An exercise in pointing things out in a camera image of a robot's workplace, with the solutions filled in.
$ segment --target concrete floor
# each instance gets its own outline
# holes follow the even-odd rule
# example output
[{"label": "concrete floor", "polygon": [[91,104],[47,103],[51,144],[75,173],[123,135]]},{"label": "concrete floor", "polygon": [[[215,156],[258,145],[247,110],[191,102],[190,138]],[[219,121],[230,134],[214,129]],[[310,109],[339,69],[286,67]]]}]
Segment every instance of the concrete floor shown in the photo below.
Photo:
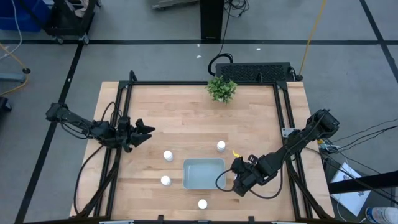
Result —
[{"label": "concrete floor", "polygon": [[[398,2],[366,2],[384,39],[398,40]],[[321,5],[317,0],[250,3],[252,8],[241,18],[229,20],[226,39],[305,40]],[[145,0],[103,0],[103,4],[91,26],[91,40],[200,38],[197,5],[153,11]],[[50,39],[44,32],[23,33],[23,37]],[[17,33],[0,31],[0,40],[10,39],[18,39]],[[314,40],[377,39],[359,1],[334,0],[326,4]],[[76,48],[77,45],[24,44],[16,52],[32,74],[23,90],[7,95],[13,111],[0,119],[1,223],[15,220],[48,130],[45,112],[60,96]],[[398,46],[388,48],[398,58]],[[196,44],[84,46],[66,103],[83,117],[93,117],[101,82],[125,80],[130,70],[135,71],[139,80],[207,80],[211,78],[207,64],[219,49],[219,45]],[[304,50],[304,45],[227,44],[223,52],[233,54],[236,62],[290,62],[298,71]],[[13,59],[7,58],[0,61],[0,72],[21,70]],[[303,75],[311,112],[330,108],[340,121],[335,139],[397,118],[398,83],[380,45],[313,45]],[[0,92],[13,85],[0,82]],[[379,172],[397,170],[396,134],[393,129],[346,154]],[[57,128],[26,222],[68,216],[85,146],[86,141],[76,140]],[[350,165],[362,173],[373,174],[356,164]],[[389,202],[371,194],[364,207],[367,206],[389,206]],[[348,220],[363,217],[340,210]]]}]

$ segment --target potted plant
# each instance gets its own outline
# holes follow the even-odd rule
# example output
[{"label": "potted plant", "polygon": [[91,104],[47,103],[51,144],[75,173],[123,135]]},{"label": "potted plant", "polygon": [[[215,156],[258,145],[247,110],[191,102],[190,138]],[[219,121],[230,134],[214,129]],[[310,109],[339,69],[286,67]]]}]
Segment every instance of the potted plant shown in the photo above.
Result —
[{"label": "potted plant", "polygon": [[230,80],[226,82],[223,77],[214,77],[206,86],[207,91],[213,97],[213,101],[229,103],[235,94],[237,84]]}]

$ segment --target wooden tabletop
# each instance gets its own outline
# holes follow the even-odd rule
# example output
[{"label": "wooden tabletop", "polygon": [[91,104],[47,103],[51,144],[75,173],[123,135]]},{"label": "wooden tabletop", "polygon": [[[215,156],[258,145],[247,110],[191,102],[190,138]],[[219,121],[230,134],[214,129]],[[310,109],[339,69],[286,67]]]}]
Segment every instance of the wooden tabletop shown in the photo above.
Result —
[{"label": "wooden tabletop", "polygon": [[[94,119],[100,119],[108,103],[115,100],[117,86],[117,82],[103,82]],[[303,83],[288,83],[288,87],[295,124],[302,129],[310,117]],[[131,153],[123,151],[112,219],[156,220],[158,215],[164,215],[165,220],[238,221],[248,220],[252,215],[256,221],[294,220],[285,168],[282,192],[272,200],[257,198],[250,192],[240,197],[234,192],[186,190],[182,186],[184,159],[223,158],[225,168],[229,169],[234,159],[232,150],[246,159],[250,154],[260,157],[281,147],[271,86],[238,86],[233,101],[228,105],[212,101],[204,86],[133,86],[129,116],[132,122],[142,118],[146,125],[156,127],[156,131],[152,138]],[[218,141],[226,142],[225,152],[216,150]],[[317,148],[314,142],[309,146]],[[96,141],[89,140],[85,159],[98,147]],[[172,162],[163,158],[166,150],[173,152]],[[98,188],[104,152],[102,150],[92,158],[81,175],[79,209]],[[309,191],[325,211],[333,215],[319,155],[303,151],[302,160]],[[160,183],[163,175],[171,177],[171,186],[165,187]],[[233,174],[229,173],[226,189],[230,189],[232,183]],[[278,176],[267,185],[256,185],[252,189],[261,195],[273,195],[279,184]],[[106,192],[101,214],[104,214],[107,198]],[[208,202],[207,209],[198,208],[200,199]],[[305,216],[303,206],[300,209]]]}]

